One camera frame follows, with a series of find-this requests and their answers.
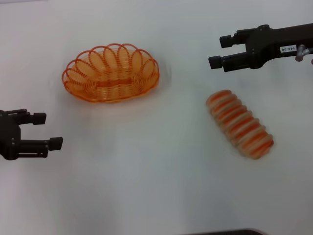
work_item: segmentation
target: oval basket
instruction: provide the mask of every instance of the oval basket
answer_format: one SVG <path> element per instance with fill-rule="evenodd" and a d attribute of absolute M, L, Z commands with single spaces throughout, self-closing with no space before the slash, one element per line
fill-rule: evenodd
<path fill-rule="evenodd" d="M 159 77 L 158 63 L 148 52 L 110 44 L 80 53 L 67 65 L 62 81 L 80 99 L 113 103 L 147 94 Z"/>

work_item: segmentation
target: white table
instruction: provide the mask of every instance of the white table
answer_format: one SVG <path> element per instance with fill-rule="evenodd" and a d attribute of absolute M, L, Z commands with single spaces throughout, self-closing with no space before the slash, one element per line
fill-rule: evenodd
<path fill-rule="evenodd" d="M 25 139 L 64 137 L 47 159 L 0 159 L 0 234 L 174 235 L 254 228 L 311 234 L 313 66 L 211 70 L 219 37 L 313 22 L 311 0 L 49 0 L 0 5 L 0 109 L 46 112 Z M 61 74 L 79 52 L 133 43 L 159 62 L 160 86 L 118 104 L 69 95 Z M 241 157 L 205 108 L 231 89 L 275 137 Z"/>

